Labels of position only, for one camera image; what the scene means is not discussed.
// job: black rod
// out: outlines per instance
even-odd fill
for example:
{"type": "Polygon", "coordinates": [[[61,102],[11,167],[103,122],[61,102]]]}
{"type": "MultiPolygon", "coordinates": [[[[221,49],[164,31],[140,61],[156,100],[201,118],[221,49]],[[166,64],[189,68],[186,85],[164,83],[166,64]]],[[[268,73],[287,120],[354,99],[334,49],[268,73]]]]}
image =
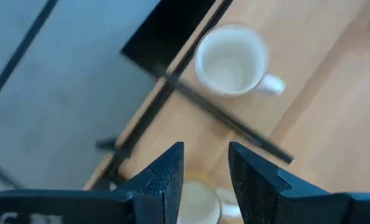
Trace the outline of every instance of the black rod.
{"type": "Polygon", "coordinates": [[[14,189],[23,189],[23,185],[20,184],[14,177],[10,176],[2,167],[0,167],[0,181],[7,187],[14,189]]]}
{"type": "Polygon", "coordinates": [[[265,139],[261,134],[259,134],[255,130],[252,130],[249,127],[247,127],[235,116],[232,116],[231,114],[225,112],[222,108],[219,108],[217,105],[205,99],[200,93],[189,87],[188,84],[179,81],[177,78],[173,78],[176,77],[176,75],[174,76],[173,74],[168,75],[165,72],[164,67],[155,66],[154,70],[156,72],[157,77],[158,76],[164,77],[167,83],[175,87],[175,89],[182,93],[186,98],[193,101],[202,110],[213,115],[216,119],[223,122],[228,127],[232,128],[236,133],[243,136],[248,142],[252,143],[255,146],[260,147],[263,150],[266,150],[273,156],[285,161],[287,164],[291,163],[292,160],[294,159],[294,157],[289,152],[280,149],[273,142],[265,139]]]}
{"type": "Polygon", "coordinates": [[[48,19],[58,0],[48,0],[0,74],[0,91],[48,19]]]}

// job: white cup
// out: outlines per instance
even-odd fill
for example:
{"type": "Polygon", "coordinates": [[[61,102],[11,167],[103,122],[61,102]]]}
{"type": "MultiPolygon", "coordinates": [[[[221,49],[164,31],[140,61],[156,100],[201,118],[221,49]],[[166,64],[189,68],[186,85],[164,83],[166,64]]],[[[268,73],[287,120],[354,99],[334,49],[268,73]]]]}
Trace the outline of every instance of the white cup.
{"type": "Polygon", "coordinates": [[[194,63],[200,82],[218,95],[239,96],[251,89],[281,95],[286,87],[279,77],[266,74],[265,42],[242,24],[210,30],[197,46],[194,63]]]}
{"type": "Polygon", "coordinates": [[[217,224],[222,217],[242,218],[236,197],[199,180],[185,180],[177,224],[217,224]]]}

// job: metal bar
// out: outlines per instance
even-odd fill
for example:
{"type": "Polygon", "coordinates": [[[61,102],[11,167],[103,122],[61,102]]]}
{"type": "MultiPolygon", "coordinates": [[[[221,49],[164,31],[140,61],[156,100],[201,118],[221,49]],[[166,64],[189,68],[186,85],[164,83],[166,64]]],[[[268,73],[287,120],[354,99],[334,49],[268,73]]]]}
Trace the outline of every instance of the metal bar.
{"type": "Polygon", "coordinates": [[[214,105],[184,82],[179,81],[177,78],[173,78],[173,75],[174,77],[176,77],[175,74],[168,75],[165,72],[165,69],[159,65],[154,67],[154,71],[156,72],[157,77],[164,77],[167,83],[175,87],[175,89],[181,92],[186,98],[197,104],[198,107],[200,107],[202,110],[213,115],[219,121],[222,121],[228,127],[232,128],[236,133],[243,136],[248,142],[260,147],[263,150],[266,150],[273,156],[285,161],[287,164],[291,163],[294,159],[294,157],[289,152],[280,149],[274,143],[265,139],[261,134],[259,134],[255,130],[250,129],[235,116],[230,115],[222,108],[214,105]]]}

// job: wooden table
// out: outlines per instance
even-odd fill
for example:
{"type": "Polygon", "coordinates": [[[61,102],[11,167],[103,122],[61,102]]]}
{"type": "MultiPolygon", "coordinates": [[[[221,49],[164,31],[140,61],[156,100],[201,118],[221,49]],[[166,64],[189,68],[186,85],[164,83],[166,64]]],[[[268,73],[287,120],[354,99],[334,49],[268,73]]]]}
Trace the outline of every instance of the wooden table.
{"type": "MultiPolygon", "coordinates": [[[[133,177],[175,142],[184,141],[186,170],[208,174],[218,186],[232,189],[227,146],[240,141],[326,190],[370,191],[370,1],[234,0],[218,26],[230,22],[246,23],[261,33],[270,47],[268,71],[287,83],[283,95],[210,95],[198,82],[193,61],[181,80],[293,153],[295,161],[285,166],[174,92],[120,173],[133,177]]],[[[118,145],[163,83],[156,84],[118,145]]]]}

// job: black panel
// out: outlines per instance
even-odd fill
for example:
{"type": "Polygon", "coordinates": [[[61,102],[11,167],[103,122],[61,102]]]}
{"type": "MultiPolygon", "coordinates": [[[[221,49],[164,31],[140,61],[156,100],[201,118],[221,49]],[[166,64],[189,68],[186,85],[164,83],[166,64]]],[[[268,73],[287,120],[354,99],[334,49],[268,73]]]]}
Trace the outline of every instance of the black panel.
{"type": "Polygon", "coordinates": [[[168,66],[215,0],[161,0],[122,53],[144,69],[168,66]]]}

